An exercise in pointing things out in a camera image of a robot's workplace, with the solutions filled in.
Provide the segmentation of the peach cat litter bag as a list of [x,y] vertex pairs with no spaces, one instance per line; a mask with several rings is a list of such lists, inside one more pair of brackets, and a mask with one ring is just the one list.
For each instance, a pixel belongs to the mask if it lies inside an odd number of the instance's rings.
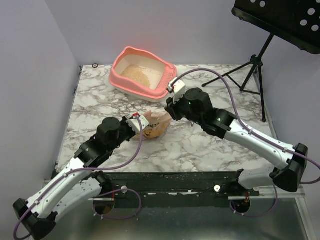
[[148,111],[143,114],[149,125],[143,130],[143,140],[150,140],[161,137],[170,126],[172,117],[166,111]]

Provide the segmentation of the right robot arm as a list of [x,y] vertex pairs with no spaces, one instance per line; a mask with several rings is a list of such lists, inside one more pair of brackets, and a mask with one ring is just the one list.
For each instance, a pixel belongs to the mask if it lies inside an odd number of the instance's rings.
[[308,148],[299,143],[291,145],[258,133],[255,136],[251,127],[243,127],[231,112],[215,108],[209,95],[200,88],[185,90],[184,87],[169,87],[173,96],[166,100],[165,110],[172,119],[183,118],[199,125],[208,135],[241,145],[266,159],[270,165],[253,170],[243,170],[238,179],[230,183],[230,191],[241,196],[255,187],[272,186],[295,193],[307,167],[304,157]]

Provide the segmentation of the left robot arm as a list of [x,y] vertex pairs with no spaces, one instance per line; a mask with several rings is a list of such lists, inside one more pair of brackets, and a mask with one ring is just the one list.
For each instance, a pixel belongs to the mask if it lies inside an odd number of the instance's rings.
[[114,150],[135,135],[143,136],[143,130],[149,122],[143,115],[134,114],[131,118],[107,117],[97,127],[96,133],[81,144],[68,165],[38,193],[24,200],[19,198],[13,208],[18,223],[13,230],[14,239],[18,239],[18,229],[23,225],[29,234],[41,240],[56,226],[58,213],[54,208],[81,180],[95,171],[108,171],[100,166],[107,161]]

